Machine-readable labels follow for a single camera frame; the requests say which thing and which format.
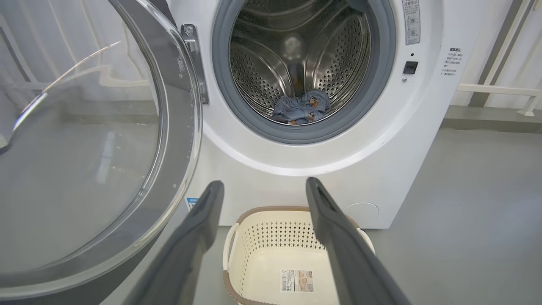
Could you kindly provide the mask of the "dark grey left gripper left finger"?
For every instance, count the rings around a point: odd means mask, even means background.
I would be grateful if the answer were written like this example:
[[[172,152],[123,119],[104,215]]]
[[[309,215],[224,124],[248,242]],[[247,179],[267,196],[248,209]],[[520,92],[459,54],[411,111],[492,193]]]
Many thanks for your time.
[[[224,185],[212,181],[155,255],[124,305],[191,305],[202,258],[213,245]]]

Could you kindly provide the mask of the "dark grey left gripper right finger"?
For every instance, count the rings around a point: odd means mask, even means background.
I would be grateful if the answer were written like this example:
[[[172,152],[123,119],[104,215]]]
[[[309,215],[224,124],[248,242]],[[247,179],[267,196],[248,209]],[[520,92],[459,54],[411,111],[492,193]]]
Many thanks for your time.
[[[306,180],[306,195],[317,239],[329,255],[342,305],[408,305],[409,300],[323,183]]]

